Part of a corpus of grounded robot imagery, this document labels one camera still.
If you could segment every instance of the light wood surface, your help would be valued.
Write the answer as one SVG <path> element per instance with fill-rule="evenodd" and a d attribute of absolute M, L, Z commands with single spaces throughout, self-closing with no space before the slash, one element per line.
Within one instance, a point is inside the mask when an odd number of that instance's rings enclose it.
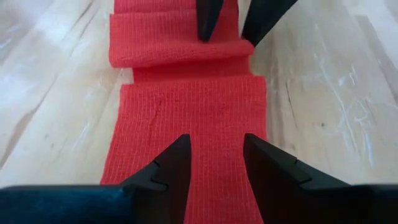
<path fill-rule="evenodd" d="M 112 7 L 0 1 L 0 186 L 100 181 L 132 82 L 108 62 Z M 396 0 L 298 0 L 252 57 L 270 142 L 352 184 L 398 182 L 397 40 Z"/>

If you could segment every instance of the wooden floor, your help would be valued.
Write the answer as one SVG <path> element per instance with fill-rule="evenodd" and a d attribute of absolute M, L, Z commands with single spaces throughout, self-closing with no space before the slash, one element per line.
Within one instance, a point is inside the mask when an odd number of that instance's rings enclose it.
<path fill-rule="evenodd" d="M 0 1 L 0 185 L 99 182 L 132 82 L 108 62 L 112 5 Z M 298 0 L 252 57 L 270 142 L 352 184 L 398 182 L 397 40 L 396 0 Z"/>

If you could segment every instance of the red fabric strip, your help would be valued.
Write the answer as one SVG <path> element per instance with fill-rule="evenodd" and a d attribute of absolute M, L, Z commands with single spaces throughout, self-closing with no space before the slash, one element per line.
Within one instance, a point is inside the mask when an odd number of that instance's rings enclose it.
<path fill-rule="evenodd" d="M 229 77 L 124 85 L 102 184 L 118 184 L 176 140 L 192 140 L 185 223 L 261 223 L 243 137 L 265 134 L 265 81 Z"/>

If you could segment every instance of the red mesh fabric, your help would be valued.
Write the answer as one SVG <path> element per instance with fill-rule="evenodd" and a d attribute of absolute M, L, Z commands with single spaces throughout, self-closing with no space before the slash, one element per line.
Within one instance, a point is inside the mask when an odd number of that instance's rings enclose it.
<path fill-rule="evenodd" d="M 197 39 L 195 8 L 195 0 L 115 0 L 109 60 L 133 68 L 136 84 L 122 87 L 101 183 L 120 183 L 188 133 L 185 223 L 262 223 L 243 137 L 266 136 L 265 81 L 250 73 L 236 0 L 224 0 L 208 43 Z"/>
<path fill-rule="evenodd" d="M 118 184 L 189 133 L 192 178 L 185 223 L 261 223 L 243 137 L 265 134 L 261 77 L 124 85 L 102 184 Z"/>

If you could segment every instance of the black plastic piece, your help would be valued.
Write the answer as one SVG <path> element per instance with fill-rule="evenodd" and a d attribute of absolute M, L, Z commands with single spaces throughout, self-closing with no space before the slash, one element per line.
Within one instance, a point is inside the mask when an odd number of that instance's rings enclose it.
<path fill-rule="evenodd" d="M 252 0 L 242 37 L 256 46 L 297 0 Z"/>
<path fill-rule="evenodd" d="M 0 223 L 183 223 L 190 136 L 119 185 L 23 186 L 0 190 Z"/>
<path fill-rule="evenodd" d="M 200 40 L 205 42 L 210 40 L 223 3 L 223 0 L 196 0 L 198 37 Z"/>
<path fill-rule="evenodd" d="M 264 223 L 397 223 L 397 185 L 350 186 L 259 139 L 244 160 Z"/>

